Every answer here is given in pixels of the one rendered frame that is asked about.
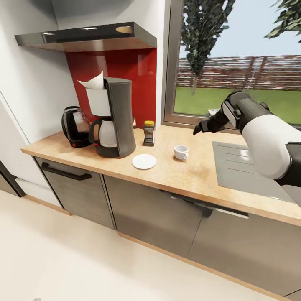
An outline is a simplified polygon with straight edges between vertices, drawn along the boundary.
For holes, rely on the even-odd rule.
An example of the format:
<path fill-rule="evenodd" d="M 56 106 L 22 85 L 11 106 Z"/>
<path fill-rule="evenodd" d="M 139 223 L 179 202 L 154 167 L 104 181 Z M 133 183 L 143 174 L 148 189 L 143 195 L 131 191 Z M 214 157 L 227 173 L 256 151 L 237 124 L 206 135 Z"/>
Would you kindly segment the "saucer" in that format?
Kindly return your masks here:
<path fill-rule="evenodd" d="M 141 169 L 151 168 L 156 164 L 156 162 L 157 160 L 155 157 L 147 154 L 138 155 L 132 160 L 132 164 L 136 168 Z"/>

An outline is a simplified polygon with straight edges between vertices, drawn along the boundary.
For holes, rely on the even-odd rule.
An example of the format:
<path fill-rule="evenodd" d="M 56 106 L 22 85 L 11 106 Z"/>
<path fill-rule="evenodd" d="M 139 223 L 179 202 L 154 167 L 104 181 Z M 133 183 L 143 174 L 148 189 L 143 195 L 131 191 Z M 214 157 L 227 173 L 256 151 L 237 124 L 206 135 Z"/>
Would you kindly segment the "coffee cup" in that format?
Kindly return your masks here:
<path fill-rule="evenodd" d="M 183 160 L 188 160 L 188 152 L 189 152 L 189 148 L 183 145 L 178 145 L 176 147 L 174 147 L 174 153 L 176 158 L 178 159 L 183 159 Z"/>

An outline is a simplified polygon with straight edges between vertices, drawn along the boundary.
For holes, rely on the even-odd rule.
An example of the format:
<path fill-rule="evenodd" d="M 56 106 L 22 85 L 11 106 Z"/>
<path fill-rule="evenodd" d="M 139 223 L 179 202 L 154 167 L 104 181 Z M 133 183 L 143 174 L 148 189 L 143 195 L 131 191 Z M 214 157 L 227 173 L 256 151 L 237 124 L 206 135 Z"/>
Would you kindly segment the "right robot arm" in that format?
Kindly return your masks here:
<path fill-rule="evenodd" d="M 242 91 L 231 94 L 221 109 L 208 110 L 206 117 L 193 135 L 223 131 L 230 121 L 240 130 L 258 172 L 274 179 L 301 208 L 301 131 Z"/>

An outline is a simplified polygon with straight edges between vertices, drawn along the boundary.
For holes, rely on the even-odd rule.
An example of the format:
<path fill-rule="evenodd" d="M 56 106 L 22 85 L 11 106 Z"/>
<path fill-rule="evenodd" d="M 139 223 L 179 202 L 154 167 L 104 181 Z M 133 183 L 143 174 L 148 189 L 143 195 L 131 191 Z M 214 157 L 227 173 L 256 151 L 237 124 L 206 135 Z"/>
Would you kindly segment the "bottle of coffee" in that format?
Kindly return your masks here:
<path fill-rule="evenodd" d="M 144 146 L 154 146 L 155 145 L 155 136 L 154 136 L 155 123 L 154 121 L 145 121 L 143 126 L 143 131 L 145 134 Z"/>

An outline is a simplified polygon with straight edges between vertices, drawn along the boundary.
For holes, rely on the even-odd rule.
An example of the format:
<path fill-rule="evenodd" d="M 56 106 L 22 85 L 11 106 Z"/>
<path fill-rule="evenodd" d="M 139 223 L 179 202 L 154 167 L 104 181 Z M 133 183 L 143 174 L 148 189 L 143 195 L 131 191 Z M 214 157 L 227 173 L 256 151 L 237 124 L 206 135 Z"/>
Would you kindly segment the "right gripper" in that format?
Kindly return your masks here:
<path fill-rule="evenodd" d="M 207 133 L 207 132 L 220 132 L 225 130 L 224 124 L 220 124 L 217 122 L 215 115 L 210 118 L 210 120 L 204 120 L 199 123 L 198 126 L 195 127 L 193 135 L 202 132 L 202 133 Z"/>

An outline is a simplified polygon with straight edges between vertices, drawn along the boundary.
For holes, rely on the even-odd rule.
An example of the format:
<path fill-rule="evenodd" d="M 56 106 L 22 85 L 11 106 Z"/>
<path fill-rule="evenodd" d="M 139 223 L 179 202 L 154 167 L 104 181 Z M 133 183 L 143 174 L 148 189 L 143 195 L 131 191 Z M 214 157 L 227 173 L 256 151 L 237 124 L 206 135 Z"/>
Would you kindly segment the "paper coffee filter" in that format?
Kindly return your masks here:
<path fill-rule="evenodd" d="M 104 90 L 103 72 L 88 82 L 79 82 L 87 89 Z"/>

